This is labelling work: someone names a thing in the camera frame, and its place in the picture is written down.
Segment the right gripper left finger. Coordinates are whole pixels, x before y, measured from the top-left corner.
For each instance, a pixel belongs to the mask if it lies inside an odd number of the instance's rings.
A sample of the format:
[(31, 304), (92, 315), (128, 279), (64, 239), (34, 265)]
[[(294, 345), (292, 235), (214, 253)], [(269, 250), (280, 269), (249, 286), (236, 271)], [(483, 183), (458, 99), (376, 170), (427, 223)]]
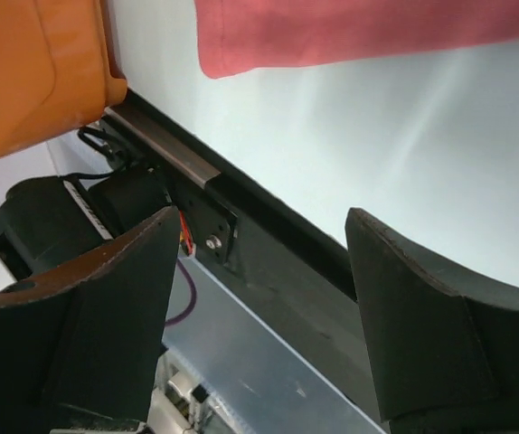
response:
[(179, 230), (164, 208), (0, 292), (0, 433), (146, 419)]

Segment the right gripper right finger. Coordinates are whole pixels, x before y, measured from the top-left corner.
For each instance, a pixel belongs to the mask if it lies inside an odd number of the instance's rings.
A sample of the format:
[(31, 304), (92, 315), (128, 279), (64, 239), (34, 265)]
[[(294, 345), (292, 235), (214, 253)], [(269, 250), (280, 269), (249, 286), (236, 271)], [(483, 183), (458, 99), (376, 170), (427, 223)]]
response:
[(353, 208), (345, 233), (382, 421), (393, 433), (519, 433), (519, 288)]

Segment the red t shirt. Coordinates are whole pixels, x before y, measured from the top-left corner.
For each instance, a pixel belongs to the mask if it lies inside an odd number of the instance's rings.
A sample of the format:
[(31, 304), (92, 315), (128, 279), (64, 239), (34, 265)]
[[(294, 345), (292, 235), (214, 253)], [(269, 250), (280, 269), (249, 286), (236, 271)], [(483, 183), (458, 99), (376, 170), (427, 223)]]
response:
[(519, 1), (197, 1), (203, 73), (467, 48), (519, 39)]

